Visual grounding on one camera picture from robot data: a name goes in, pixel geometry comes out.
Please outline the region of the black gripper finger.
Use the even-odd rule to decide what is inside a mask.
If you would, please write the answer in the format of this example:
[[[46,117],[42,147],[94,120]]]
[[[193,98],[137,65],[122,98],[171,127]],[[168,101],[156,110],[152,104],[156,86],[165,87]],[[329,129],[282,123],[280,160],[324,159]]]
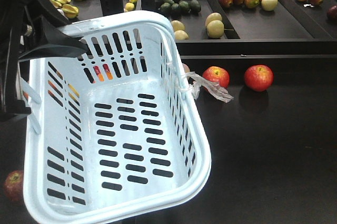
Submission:
[[[33,0],[33,16],[45,17],[54,27],[62,27],[71,23],[49,0]]]
[[[33,22],[33,33],[24,38],[24,49],[20,61],[48,57],[76,58],[86,53],[88,46],[78,39],[69,37],[44,18]]]

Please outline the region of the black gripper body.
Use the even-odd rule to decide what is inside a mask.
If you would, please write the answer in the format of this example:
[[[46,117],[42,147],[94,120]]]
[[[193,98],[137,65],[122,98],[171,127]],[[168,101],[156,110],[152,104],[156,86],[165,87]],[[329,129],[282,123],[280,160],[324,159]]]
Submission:
[[[18,63],[32,58],[43,37],[43,0],[1,0],[1,121],[30,114],[22,98]]]

